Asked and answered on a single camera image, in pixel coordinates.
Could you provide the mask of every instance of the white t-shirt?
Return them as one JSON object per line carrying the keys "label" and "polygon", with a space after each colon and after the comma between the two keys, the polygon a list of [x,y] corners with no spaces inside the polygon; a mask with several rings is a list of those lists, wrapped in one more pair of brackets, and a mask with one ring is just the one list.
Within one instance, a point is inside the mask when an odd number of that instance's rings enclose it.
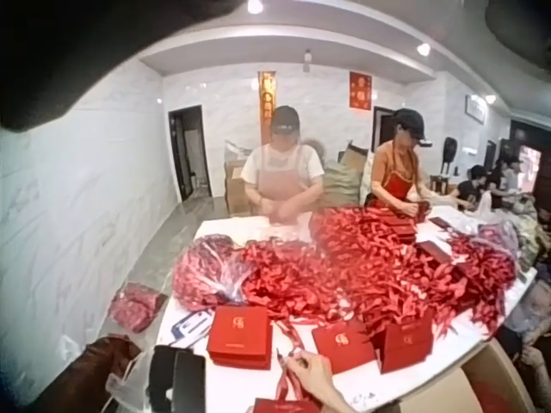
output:
{"label": "white t-shirt", "polygon": [[309,145],[297,145],[286,153],[264,145],[249,155],[241,171],[241,177],[245,182],[256,185],[259,170],[278,171],[294,168],[298,168],[300,179],[305,185],[310,185],[313,178],[324,174],[318,153]]}

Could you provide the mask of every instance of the hand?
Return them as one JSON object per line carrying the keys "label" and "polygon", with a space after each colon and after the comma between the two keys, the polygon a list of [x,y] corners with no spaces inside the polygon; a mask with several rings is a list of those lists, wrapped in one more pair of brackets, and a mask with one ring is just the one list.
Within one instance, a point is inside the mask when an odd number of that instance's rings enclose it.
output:
{"label": "hand", "polygon": [[337,393],[333,385],[331,363],[323,355],[300,351],[287,358],[286,363],[288,369],[299,379],[304,390],[320,402],[325,404],[328,398]]}
{"label": "hand", "polygon": [[533,330],[523,335],[524,347],[531,347],[540,338],[539,331]]}
{"label": "hand", "polygon": [[262,198],[260,200],[259,209],[262,215],[271,215],[276,211],[276,203],[268,198]]}
{"label": "hand", "polygon": [[532,366],[533,368],[545,366],[545,360],[543,359],[542,352],[537,348],[533,348],[530,346],[523,349],[521,360],[524,364]]}
{"label": "hand", "polygon": [[415,218],[419,212],[419,205],[417,202],[400,202],[398,210],[408,217]]}
{"label": "hand", "polygon": [[296,218],[299,215],[300,207],[293,200],[283,202],[277,209],[277,217],[285,222],[289,219]]}

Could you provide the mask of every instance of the ceiling light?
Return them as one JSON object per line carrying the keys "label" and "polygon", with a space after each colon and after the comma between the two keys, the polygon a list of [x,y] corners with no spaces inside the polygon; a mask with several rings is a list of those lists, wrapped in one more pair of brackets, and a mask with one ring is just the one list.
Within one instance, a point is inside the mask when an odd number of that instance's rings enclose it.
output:
{"label": "ceiling light", "polygon": [[428,43],[423,43],[417,48],[417,51],[421,56],[427,57],[430,54],[430,45]]}
{"label": "ceiling light", "polygon": [[259,15],[263,12],[264,6],[262,5],[262,2],[260,0],[249,0],[247,3],[247,10],[252,15]]}

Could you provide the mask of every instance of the black bag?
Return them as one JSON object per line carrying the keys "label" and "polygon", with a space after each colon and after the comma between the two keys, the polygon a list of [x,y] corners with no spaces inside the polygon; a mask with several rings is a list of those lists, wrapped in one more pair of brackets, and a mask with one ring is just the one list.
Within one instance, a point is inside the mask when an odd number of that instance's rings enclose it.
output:
{"label": "black bag", "polygon": [[[128,364],[140,353],[127,336],[107,336],[86,346],[25,410],[24,413],[100,413],[111,395],[105,390],[108,376],[123,378]],[[113,401],[105,410],[115,413]]]}

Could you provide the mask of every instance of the white table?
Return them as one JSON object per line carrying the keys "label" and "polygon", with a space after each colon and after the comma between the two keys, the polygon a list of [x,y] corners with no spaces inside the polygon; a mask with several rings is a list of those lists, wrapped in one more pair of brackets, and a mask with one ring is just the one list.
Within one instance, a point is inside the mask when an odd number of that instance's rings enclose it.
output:
{"label": "white table", "polygon": [[[476,225],[476,219],[467,218],[450,206],[435,206],[431,217],[446,219],[453,226]],[[309,240],[307,230],[309,215],[300,217],[300,239]],[[249,239],[261,239],[271,235],[269,223],[263,217],[219,219],[204,222],[195,237],[207,234],[226,234],[237,243],[245,243]],[[449,246],[443,241],[444,231],[430,222],[418,226],[418,241],[431,240],[449,251]],[[509,314],[520,298],[528,290],[536,276],[532,268],[527,273],[527,281],[517,280],[505,295],[505,309]],[[335,376],[335,386],[345,396],[346,400],[358,411],[372,410],[383,404],[403,397],[425,385],[435,376],[451,368],[458,361],[472,353],[486,338],[486,328],[473,325],[469,321],[469,312],[457,317],[453,327],[457,334],[449,332],[446,337],[434,343],[432,354],[423,363],[399,370],[381,374],[377,363],[357,367]],[[170,328],[183,317],[183,310],[177,302],[170,298],[158,336],[158,344],[173,341]],[[310,331],[313,327],[298,325],[298,330],[307,350],[316,352]],[[245,413],[254,404],[255,398],[273,398],[276,393],[277,380],[281,369],[276,361],[276,349],[286,354],[292,345],[277,326],[274,326],[274,341],[272,368],[270,371],[243,370],[237,368],[215,366],[208,358],[206,350],[207,339],[194,346],[197,354],[207,357],[207,412],[208,413]]]}

